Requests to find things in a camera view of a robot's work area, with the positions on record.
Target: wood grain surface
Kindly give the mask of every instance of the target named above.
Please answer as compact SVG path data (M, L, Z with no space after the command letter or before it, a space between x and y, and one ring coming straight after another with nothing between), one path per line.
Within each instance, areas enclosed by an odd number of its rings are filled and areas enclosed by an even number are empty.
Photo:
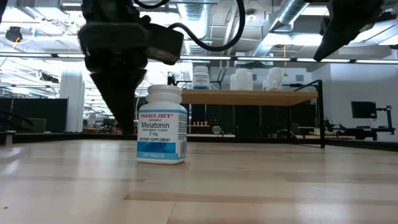
M284 144L188 144L176 166L134 141L0 148L0 223L398 223L398 154Z

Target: white column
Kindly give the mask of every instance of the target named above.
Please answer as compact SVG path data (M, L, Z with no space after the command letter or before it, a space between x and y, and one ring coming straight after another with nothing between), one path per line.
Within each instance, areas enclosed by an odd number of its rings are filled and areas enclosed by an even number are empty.
M80 63L69 63L61 76L60 98L68 98L67 130L82 132L85 82Z

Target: computer monitor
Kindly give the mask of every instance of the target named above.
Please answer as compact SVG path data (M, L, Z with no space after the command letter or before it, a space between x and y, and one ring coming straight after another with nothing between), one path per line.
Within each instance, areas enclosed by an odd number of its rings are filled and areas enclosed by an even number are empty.
M104 126L112 126L115 123L115 119L105 118L103 121Z
M375 102L351 102L353 118L377 118Z

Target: bottle label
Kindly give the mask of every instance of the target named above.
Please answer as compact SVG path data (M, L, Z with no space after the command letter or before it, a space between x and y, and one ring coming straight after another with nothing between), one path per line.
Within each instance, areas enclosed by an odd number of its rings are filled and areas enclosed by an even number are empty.
M187 112L140 110L137 157L177 160L187 153Z
M208 75L194 75L193 89L209 89L210 77Z

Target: melatonin bottle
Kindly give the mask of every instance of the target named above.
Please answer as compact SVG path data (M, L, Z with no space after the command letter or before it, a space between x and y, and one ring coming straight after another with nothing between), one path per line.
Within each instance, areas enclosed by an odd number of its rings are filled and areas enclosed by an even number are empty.
M179 164L187 153L187 110L180 105L182 91L172 85L148 88L148 104L138 111L137 160Z

